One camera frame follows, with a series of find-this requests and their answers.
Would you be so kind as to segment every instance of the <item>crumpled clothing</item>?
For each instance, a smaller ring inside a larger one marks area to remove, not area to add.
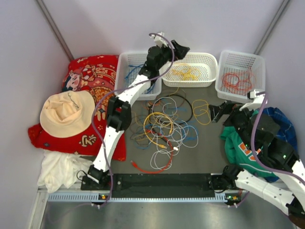
[[[70,188],[77,180],[77,172],[88,171],[90,165],[92,161],[81,158],[81,155],[45,150],[37,184],[45,185],[48,193],[56,192],[62,185]]]

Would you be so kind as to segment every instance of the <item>laundry basket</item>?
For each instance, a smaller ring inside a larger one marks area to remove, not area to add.
[[[263,57],[233,51],[222,51],[215,88],[221,99],[239,103],[249,102],[247,93],[265,90],[265,61]]]
[[[137,77],[141,65],[145,63],[147,52],[124,52],[119,57],[114,89],[128,87]],[[137,100],[154,100],[161,93],[162,80],[158,79],[153,88],[147,89]]]
[[[161,68],[164,72],[169,63]],[[192,77],[185,74],[190,71]],[[162,77],[169,87],[208,87],[216,79],[217,60],[208,53],[190,52],[183,60],[175,61],[171,70]]]

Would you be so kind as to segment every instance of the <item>red patterned cloth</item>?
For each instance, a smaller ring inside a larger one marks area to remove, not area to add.
[[[97,104],[106,93],[114,89],[117,64],[118,56],[115,55],[82,57],[71,61],[69,72],[63,80],[62,92],[88,90]],[[102,102],[94,117],[94,123],[102,136],[105,135],[106,109],[110,97],[111,95]],[[53,137],[40,124],[29,128],[28,134],[35,147],[64,153],[96,156],[102,144],[92,125],[82,133],[68,138]],[[120,138],[112,159],[126,159],[124,135]]]

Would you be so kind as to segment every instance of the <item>beige hat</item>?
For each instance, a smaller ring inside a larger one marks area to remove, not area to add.
[[[40,124],[53,137],[71,137],[91,124],[94,100],[87,91],[67,91],[52,95],[44,103]]]

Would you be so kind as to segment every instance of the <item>green jacket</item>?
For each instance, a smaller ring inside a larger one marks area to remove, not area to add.
[[[234,127],[225,127],[220,138],[225,140],[224,149],[231,164],[239,165],[252,174],[256,173],[259,177],[276,177],[272,172],[258,165],[252,151],[247,150]]]

